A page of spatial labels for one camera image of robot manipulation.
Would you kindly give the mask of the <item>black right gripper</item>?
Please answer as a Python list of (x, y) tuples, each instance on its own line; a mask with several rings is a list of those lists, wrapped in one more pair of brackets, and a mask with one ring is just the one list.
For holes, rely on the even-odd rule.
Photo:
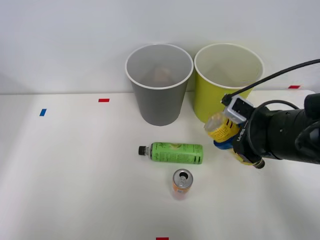
[(246, 121), (238, 124), (239, 132), (232, 139), (224, 142), (213, 141), (220, 150), (232, 149), (242, 163), (264, 163), (266, 150), (267, 127), (270, 121), (269, 109), (253, 109)]

